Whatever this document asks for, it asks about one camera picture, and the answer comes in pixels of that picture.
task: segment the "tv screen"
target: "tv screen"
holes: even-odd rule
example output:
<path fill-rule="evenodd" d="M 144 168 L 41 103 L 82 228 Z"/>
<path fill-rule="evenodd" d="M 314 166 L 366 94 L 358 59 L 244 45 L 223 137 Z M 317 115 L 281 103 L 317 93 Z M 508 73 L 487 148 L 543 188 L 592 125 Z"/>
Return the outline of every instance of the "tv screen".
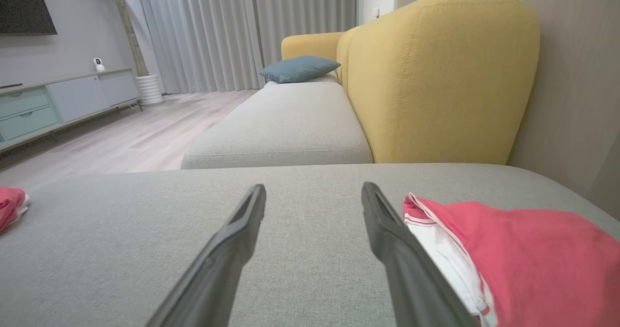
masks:
<path fill-rule="evenodd" d="M 0 35 L 51 35 L 51 22 L 44 0 L 0 0 Z"/>

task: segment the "curtain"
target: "curtain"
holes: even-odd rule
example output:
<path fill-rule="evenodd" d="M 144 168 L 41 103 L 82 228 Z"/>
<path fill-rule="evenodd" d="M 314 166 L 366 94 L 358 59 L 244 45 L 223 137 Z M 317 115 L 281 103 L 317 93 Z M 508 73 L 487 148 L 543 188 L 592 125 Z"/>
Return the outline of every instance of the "curtain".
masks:
<path fill-rule="evenodd" d="M 258 89 L 283 38 L 346 31 L 355 0 L 142 0 L 167 93 Z"/>
<path fill-rule="evenodd" d="M 356 0 L 255 0 L 263 63 L 281 60 L 291 35 L 348 31 L 356 25 Z"/>

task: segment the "plant pot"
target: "plant pot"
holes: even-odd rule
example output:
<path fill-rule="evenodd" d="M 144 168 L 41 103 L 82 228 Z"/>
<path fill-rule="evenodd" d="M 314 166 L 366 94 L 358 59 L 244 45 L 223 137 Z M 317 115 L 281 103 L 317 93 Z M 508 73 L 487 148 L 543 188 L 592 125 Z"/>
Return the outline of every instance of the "plant pot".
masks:
<path fill-rule="evenodd" d="M 164 97 L 161 96 L 159 91 L 159 84 L 157 83 L 157 74 L 138 76 L 138 87 L 140 89 L 140 99 L 143 106 L 154 106 L 164 102 Z"/>

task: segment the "wooden floor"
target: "wooden floor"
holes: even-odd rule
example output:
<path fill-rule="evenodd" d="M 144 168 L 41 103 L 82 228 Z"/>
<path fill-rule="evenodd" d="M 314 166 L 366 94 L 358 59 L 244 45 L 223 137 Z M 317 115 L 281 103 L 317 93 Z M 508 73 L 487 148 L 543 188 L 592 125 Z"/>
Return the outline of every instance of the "wooden floor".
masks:
<path fill-rule="evenodd" d="M 0 186 L 26 192 L 85 174 L 178 170 L 188 146 L 256 91 L 176 94 L 0 155 Z"/>

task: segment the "beige wall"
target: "beige wall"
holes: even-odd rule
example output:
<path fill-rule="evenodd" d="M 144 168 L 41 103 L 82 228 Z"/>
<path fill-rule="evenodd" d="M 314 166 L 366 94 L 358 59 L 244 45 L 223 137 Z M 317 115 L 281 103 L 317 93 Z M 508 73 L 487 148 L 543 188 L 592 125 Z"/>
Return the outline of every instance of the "beige wall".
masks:
<path fill-rule="evenodd" d="M 541 21 L 541 57 L 510 164 L 620 219 L 620 0 L 525 1 Z"/>

